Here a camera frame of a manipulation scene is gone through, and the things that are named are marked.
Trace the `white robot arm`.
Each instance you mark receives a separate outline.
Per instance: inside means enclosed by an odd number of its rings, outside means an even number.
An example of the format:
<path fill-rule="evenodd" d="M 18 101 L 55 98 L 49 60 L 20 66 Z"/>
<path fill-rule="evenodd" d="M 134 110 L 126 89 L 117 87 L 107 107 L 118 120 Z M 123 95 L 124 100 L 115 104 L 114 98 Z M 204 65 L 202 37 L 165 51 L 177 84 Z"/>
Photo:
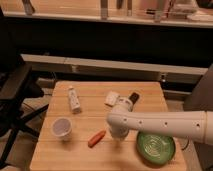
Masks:
<path fill-rule="evenodd" d="M 185 138 L 213 145 L 213 112 L 133 112 L 128 98 L 119 98 L 106 120 L 113 138 L 125 138 L 130 130 Z"/>

